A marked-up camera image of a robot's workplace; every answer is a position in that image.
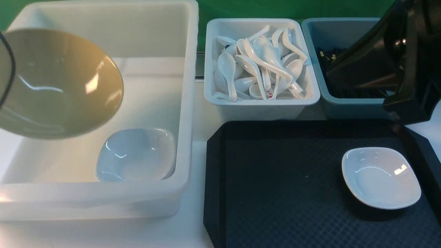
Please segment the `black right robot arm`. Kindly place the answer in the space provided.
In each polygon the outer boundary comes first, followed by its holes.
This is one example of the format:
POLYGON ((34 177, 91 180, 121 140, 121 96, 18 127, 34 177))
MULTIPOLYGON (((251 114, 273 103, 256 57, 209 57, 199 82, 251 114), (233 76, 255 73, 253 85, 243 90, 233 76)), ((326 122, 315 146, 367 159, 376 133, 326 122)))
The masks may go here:
POLYGON ((383 109, 400 125, 430 120, 440 100, 439 0, 396 0, 326 72, 340 90, 393 91, 383 109))

